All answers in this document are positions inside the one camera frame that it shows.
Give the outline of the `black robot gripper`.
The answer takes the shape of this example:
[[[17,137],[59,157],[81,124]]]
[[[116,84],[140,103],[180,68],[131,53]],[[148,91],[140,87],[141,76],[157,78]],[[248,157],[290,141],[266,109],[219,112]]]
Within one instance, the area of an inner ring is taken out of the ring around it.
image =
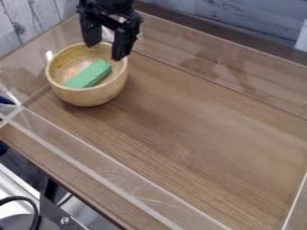
[[[115,30],[112,59],[120,61],[132,52],[143,22],[135,0],[79,0],[76,8],[84,43],[88,47],[97,45],[101,26],[111,28]]]

